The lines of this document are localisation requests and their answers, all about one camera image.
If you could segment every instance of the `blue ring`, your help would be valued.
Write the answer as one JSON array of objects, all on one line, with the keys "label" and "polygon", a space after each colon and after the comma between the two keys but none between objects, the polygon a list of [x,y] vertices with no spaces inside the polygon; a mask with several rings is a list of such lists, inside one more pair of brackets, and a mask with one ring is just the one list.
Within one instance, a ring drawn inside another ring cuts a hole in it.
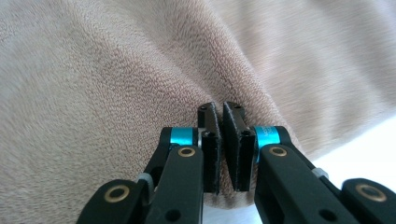
[{"label": "blue ring", "polygon": [[269,144],[279,144],[280,138],[276,127],[274,126],[254,126],[257,136],[258,154],[256,163],[260,161],[260,151],[262,147]]},{"label": "blue ring", "polygon": [[192,128],[172,128],[171,144],[192,146]]}]

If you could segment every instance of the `white surface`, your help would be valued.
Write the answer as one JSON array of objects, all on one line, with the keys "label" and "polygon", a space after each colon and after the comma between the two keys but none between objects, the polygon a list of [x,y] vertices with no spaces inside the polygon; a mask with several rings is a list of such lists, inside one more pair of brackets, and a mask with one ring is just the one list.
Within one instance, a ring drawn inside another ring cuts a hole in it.
[{"label": "white surface", "polygon": [[[396,117],[313,161],[337,188],[344,180],[363,177],[396,191]],[[233,210],[204,206],[204,223],[262,223],[254,205]]]}]

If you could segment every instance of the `towel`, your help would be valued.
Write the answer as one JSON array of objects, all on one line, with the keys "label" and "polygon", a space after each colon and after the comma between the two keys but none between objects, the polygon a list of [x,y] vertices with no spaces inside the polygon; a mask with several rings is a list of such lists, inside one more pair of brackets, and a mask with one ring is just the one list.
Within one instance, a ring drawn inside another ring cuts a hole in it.
[{"label": "towel", "polygon": [[[395,114],[393,1],[0,1],[0,222],[73,223],[224,101],[311,160]],[[220,208],[252,204],[222,163]]]}]

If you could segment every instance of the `fabric texture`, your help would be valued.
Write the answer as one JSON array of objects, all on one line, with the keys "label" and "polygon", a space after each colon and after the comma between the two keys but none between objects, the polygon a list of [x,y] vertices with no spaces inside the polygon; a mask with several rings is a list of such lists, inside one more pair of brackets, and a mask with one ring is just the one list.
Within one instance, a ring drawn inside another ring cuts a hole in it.
[{"label": "fabric texture", "polygon": [[[309,159],[395,113],[392,1],[0,1],[0,222],[71,223],[234,101]],[[223,167],[222,208],[252,203]]]}]

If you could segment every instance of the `metal pin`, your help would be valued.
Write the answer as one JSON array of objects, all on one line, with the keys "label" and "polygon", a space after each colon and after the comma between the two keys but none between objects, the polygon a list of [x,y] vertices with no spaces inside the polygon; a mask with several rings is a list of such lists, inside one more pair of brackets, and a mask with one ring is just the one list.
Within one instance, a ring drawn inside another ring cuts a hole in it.
[{"label": "metal pin", "polygon": [[326,177],[329,179],[329,174],[326,173],[326,171],[322,170],[321,168],[315,168],[312,170],[312,173],[317,177],[321,178],[322,176]]},{"label": "metal pin", "polygon": [[284,157],[288,155],[288,151],[282,147],[271,147],[270,153],[278,157]]},{"label": "metal pin", "polygon": [[181,157],[191,157],[195,154],[195,150],[192,147],[183,147],[178,150],[178,155]]},{"label": "metal pin", "polygon": [[[117,195],[116,197],[111,196],[111,193],[117,189],[121,189],[123,193],[121,195]],[[128,187],[126,187],[125,185],[117,185],[107,190],[105,194],[105,201],[108,203],[117,203],[124,200],[128,196],[128,194],[129,194]]]},{"label": "metal pin", "polygon": [[387,195],[381,190],[367,185],[359,184],[356,186],[356,191],[363,197],[370,199],[371,201],[382,203],[387,200]]}]

